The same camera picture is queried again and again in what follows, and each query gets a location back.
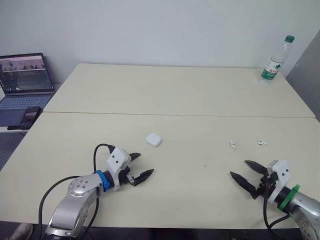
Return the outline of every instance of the cable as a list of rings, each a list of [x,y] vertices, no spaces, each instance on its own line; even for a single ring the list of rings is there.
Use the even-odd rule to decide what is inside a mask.
[[[266,228],[268,229],[268,232],[269,232],[270,236],[274,240],[286,240],[285,238],[275,234],[275,232],[271,229],[271,227],[270,227],[270,225],[268,223],[268,219],[267,219],[267,203],[268,203],[269,192],[270,192],[270,185],[269,185],[269,183],[266,183],[265,184],[265,191],[264,191],[264,200],[263,200],[263,220],[264,220],[264,223],[266,225]]]
[[[108,147],[111,152],[114,149],[114,146],[109,145],[109,144],[105,144],[105,143],[101,143],[101,144],[99,144],[98,146],[95,147],[94,152],[93,152],[93,171],[97,170],[97,167],[96,167],[96,154],[97,154],[98,148],[101,147],[101,146]]]
[[[78,178],[79,176],[68,176],[68,177],[65,177],[63,179],[61,179],[60,181],[57,181],[55,184],[53,184],[49,189],[48,191],[45,192],[45,194],[43,195],[42,199],[41,199],[41,202],[40,202],[40,205],[39,205],[39,213],[38,213],[38,228],[39,228],[39,240],[41,240],[42,238],[42,210],[43,210],[43,206],[44,206],[44,202],[46,200],[46,197],[48,196],[48,194],[52,191],[52,189],[54,189],[57,185],[59,185],[60,183],[64,182],[64,181],[67,181],[69,179],[76,179]]]
[[[99,198],[96,199],[94,214],[93,214],[93,216],[91,218],[91,221],[89,222],[88,226],[86,227],[84,233],[80,237],[80,240],[83,240],[85,238],[86,234],[89,232],[89,229],[91,228],[91,225],[94,223],[94,220],[95,220],[95,218],[97,216],[98,208],[99,208]]]
[[[90,238],[91,238],[92,240],[96,240],[95,237],[94,237],[89,231],[88,231],[88,234],[89,234],[89,236],[90,236]]]
[[[291,214],[288,213],[287,215],[285,215],[285,216],[283,216],[283,217],[281,217],[281,218],[273,221],[273,222],[270,224],[270,228],[272,228],[274,225],[276,225],[276,224],[278,224],[278,223],[280,223],[280,222],[282,222],[282,221],[284,221],[284,220],[286,220],[286,219],[288,219],[288,218],[290,218],[290,217],[291,217]]]
[[[101,143],[101,144],[99,144],[98,146],[95,147],[94,152],[93,152],[93,171],[94,172],[97,170],[97,167],[96,167],[97,151],[98,151],[98,148],[101,147],[101,146],[108,147],[110,152],[112,152],[115,149],[114,146],[109,145],[109,144],[105,144],[105,143]],[[42,240],[41,239],[42,238],[42,210],[43,210],[43,206],[44,206],[44,202],[45,202],[46,197],[52,191],[52,189],[54,189],[60,183],[66,181],[66,180],[69,180],[69,179],[76,179],[78,177],[80,177],[80,176],[69,176],[69,177],[65,177],[65,178],[61,179],[60,181],[57,181],[54,185],[52,185],[52,187],[50,187],[48,189],[48,191],[46,191],[46,193],[42,197],[40,205],[39,205],[39,213],[38,213],[38,227],[39,227],[38,240]],[[93,216],[91,218],[91,221],[89,222],[87,228],[85,229],[84,233],[80,237],[80,240],[83,240],[85,238],[86,234],[89,232],[89,229],[91,228],[91,226],[94,223],[94,220],[95,220],[95,218],[97,216],[98,209],[99,209],[99,198],[96,199],[94,214],[93,214]]]

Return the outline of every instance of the white table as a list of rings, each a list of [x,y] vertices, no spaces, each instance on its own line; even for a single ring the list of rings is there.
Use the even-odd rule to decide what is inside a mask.
[[[78,64],[45,112],[298,117],[314,114],[278,73],[261,69]]]
[[[150,132],[163,137],[159,147],[145,143]],[[319,136],[315,118],[44,112],[0,172],[0,220],[36,223],[45,191],[61,178],[92,173],[95,146],[108,143],[142,153],[131,165],[133,176],[155,171],[137,187],[101,197],[94,226],[265,228],[262,198],[251,199],[229,171],[258,186],[261,175],[244,160],[265,166],[288,160],[288,187],[300,184],[301,192],[319,199]],[[268,145],[258,145],[258,139]],[[237,142],[236,150],[230,140]],[[98,151],[98,169],[105,170],[108,155],[107,148]],[[44,224],[67,186],[47,197]],[[283,215],[275,204],[268,212],[270,222]],[[289,219],[277,227],[297,226]]]

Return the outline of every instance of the gray floor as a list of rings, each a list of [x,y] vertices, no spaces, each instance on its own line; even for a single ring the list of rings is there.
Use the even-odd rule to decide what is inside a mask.
[[[0,133],[0,171],[26,133]]]

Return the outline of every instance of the smartphone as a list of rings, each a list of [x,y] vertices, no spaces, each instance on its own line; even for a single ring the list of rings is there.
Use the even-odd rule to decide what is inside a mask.
[[[37,118],[39,117],[41,113],[41,108],[38,106],[30,107],[25,110],[25,113],[22,117],[21,123],[18,126],[8,126],[8,130],[28,130],[32,127],[32,125],[35,123]]]

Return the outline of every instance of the plastic bottle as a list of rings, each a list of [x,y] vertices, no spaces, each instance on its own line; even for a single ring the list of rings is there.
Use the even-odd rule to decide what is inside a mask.
[[[273,55],[270,57],[267,66],[261,73],[261,76],[258,80],[259,83],[261,83],[262,85],[269,85],[272,82],[279,69],[282,67],[285,60],[289,56],[291,43],[294,41],[294,39],[294,36],[286,36],[284,42],[277,49],[275,49]]]

